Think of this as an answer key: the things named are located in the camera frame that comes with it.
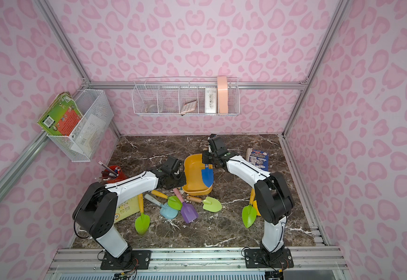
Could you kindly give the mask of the white box on shelf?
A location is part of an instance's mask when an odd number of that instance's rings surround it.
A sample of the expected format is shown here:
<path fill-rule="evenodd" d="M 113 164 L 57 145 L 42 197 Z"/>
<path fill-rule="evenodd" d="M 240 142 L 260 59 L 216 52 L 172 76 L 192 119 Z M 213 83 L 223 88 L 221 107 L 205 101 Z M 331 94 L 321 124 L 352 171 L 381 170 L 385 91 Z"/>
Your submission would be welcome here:
<path fill-rule="evenodd" d="M 215 87 L 205 88 L 205 113 L 217 113 L 217 89 Z"/>

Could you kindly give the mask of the blue shovel wooden handle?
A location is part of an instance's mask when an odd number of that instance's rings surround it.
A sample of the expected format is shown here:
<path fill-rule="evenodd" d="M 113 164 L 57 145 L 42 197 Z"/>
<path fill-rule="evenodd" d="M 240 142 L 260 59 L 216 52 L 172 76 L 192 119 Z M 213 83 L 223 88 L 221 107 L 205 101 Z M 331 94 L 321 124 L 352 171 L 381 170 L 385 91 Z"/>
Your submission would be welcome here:
<path fill-rule="evenodd" d="M 202 175 L 203 184 L 207 188 L 210 188 L 214 182 L 214 173 L 213 173 L 213 169 L 210 168 L 209 164 L 205 164 L 205 168 L 201 170 L 201 175 Z"/>

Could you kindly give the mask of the light blue plastic shovel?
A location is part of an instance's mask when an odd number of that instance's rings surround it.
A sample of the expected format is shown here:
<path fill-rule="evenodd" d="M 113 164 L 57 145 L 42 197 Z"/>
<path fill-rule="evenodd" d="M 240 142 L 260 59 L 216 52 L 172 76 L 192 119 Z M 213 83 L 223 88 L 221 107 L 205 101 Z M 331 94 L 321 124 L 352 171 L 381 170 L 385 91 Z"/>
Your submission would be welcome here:
<path fill-rule="evenodd" d="M 171 208 L 168 204 L 162 204 L 160 201 L 157 199 L 153 198 L 149 194 L 145 194 L 145 199 L 147 199 L 149 202 L 155 204 L 156 206 L 160 207 L 160 215 L 163 216 L 164 218 L 168 220 L 172 220 L 177 217 L 178 215 L 178 210 L 175 210 Z"/>

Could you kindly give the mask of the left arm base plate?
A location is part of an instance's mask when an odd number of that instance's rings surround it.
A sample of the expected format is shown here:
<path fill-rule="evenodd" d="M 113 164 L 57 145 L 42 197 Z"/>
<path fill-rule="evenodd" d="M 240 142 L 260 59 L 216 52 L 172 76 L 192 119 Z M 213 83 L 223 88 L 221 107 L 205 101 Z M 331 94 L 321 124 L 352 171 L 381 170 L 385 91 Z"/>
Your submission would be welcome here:
<path fill-rule="evenodd" d="M 147 270 L 151 257 L 151 250 L 130 249 L 118 258 L 113 257 L 109 252 L 105 252 L 100 269 L 130 271 L 136 268 L 138 270 Z"/>

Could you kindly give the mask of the red pen holder cup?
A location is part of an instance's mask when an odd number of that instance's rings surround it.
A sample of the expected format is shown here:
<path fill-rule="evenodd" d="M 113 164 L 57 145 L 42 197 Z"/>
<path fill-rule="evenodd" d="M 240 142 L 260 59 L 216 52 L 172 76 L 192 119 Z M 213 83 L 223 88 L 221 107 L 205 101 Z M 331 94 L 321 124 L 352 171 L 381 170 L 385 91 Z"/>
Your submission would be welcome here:
<path fill-rule="evenodd" d="M 120 166 L 107 166 L 103 162 L 98 162 L 104 170 L 101 172 L 101 180 L 104 183 L 117 183 L 127 179 Z"/>

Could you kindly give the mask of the yellow plastic storage box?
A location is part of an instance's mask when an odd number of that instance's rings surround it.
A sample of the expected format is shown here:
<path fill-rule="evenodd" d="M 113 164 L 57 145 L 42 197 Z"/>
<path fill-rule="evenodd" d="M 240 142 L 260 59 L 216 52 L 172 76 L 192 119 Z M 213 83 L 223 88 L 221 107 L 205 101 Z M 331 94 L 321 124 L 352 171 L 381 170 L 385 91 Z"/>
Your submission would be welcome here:
<path fill-rule="evenodd" d="M 203 196 L 209 194 L 213 187 L 207 188 L 202 181 L 201 170 L 205 168 L 202 163 L 202 154 L 190 155 L 185 159 L 184 172 L 187 183 L 183 190 L 191 196 Z"/>

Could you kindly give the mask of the pink box on shelf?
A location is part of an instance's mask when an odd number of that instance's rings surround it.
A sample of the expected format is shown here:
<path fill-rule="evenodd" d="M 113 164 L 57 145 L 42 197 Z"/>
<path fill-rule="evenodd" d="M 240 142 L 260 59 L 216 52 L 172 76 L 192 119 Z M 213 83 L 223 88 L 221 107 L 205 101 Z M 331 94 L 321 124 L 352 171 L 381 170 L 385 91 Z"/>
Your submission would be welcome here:
<path fill-rule="evenodd" d="M 219 114 L 229 113 L 229 94 L 226 76 L 217 77 L 217 105 Z"/>

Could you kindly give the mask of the white mesh wall basket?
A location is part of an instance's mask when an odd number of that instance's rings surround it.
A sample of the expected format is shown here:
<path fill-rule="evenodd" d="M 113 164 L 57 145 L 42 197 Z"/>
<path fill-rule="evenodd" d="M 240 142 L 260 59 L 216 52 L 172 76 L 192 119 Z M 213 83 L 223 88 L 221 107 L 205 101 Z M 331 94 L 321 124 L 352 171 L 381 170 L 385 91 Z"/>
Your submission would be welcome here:
<path fill-rule="evenodd" d="M 113 119 L 113 111 L 102 90 L 84 90 L 77 98 L 76 105 L 83 116 L 70 135 L 48 135 L 48 138 L 72 162 L 89 162 Z"/>

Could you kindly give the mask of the white papers in basket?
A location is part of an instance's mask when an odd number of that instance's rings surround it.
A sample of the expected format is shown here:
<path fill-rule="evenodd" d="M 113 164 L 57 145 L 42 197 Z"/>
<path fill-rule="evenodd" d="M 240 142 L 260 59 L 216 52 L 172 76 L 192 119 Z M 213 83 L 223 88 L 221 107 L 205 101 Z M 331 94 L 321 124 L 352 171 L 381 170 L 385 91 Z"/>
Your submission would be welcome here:
<path fill-rule="evenodd" d="M 70 134 L 73 141 L 71 150 L 91 158 L 96 152 L 96 146 L 100 142 L 99 139 L 105 127 L 106 122 L 95 114 L 84 116 Z"/>

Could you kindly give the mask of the small pink calculator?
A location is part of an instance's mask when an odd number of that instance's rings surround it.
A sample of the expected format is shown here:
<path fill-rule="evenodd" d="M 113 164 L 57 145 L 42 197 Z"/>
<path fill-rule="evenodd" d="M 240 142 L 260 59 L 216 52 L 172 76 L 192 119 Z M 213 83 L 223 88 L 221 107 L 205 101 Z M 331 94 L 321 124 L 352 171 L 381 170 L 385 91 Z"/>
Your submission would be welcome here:
<path fill-rule="evenodd" d="M 197 108 L 198 108 L 198 101 L 196 99 L 185 102 L 180 109 L 180 114 L 184 115 L 187 113 L 194 112 Z"/>

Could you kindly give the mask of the yellow green booklet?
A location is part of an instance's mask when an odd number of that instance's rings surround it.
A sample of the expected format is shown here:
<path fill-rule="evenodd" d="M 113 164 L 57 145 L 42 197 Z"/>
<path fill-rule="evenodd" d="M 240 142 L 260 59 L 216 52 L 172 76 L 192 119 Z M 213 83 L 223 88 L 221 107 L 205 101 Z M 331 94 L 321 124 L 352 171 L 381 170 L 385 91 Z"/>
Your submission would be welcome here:
<path fill-rule="evenodd" d="M 138 197 L 135 196 L 117 206 L 114 222 L 118 223 L 140 211 Z"/>

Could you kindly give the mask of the round clear object on shelf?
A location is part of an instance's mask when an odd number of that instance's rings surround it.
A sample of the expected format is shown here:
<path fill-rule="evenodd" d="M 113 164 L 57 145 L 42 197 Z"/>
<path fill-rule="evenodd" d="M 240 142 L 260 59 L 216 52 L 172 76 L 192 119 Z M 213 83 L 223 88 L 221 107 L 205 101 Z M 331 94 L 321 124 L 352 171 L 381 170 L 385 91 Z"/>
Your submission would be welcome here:
<path fill-rule="evenodd" d="M 159 105 L 155 100 L 148 102 L 146 109 L 146 113 L 156 114 L 159 112 Z"/>

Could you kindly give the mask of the green red book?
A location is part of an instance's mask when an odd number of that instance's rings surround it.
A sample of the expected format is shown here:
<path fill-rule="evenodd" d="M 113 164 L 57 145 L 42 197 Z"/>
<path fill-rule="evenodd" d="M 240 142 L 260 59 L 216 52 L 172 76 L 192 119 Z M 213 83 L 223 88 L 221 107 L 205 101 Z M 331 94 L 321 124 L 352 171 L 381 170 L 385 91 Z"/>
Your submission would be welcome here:
<path fill-rule="evenodd" d="M 69 136 L 83 115 L 69 92 L 59 94 L 38 120 L 38 125 L 53 136 Z"/>

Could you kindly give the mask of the blue white book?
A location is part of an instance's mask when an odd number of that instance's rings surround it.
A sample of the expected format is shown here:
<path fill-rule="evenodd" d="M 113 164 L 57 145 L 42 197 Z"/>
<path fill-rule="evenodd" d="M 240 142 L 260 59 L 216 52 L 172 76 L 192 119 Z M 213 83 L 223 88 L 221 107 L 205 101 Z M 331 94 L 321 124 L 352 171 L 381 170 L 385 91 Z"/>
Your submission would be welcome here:
<path fill-rule="evenodd" d="M 248 148 L 245 159 L 257 168 L 269 171 L 269 153 Z"/>

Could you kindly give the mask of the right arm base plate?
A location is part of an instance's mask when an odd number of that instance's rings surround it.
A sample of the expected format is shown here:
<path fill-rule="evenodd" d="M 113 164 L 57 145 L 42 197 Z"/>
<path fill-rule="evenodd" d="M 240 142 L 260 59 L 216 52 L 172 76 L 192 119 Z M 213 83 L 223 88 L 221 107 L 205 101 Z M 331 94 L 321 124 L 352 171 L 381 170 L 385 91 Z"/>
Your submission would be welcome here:
<path fill-rule="evenodd" d="M 273 268 L 279 271 L 294 267 L 293 257 L 288 248 L 269 253 L 261 248 L 244 247 L 241 250 L 247 268 Z"/>

